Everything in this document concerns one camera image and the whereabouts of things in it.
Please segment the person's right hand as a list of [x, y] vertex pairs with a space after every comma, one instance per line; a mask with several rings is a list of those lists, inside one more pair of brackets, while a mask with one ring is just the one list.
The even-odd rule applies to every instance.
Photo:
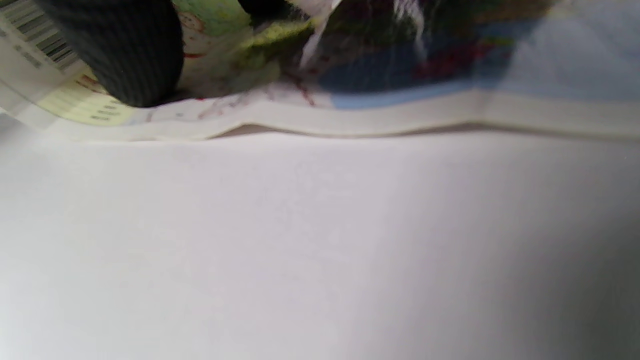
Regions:
[[183, 70], [183, 34], [170, 0], [39, 0], [106, 91], [148, 108], [169, 99]]

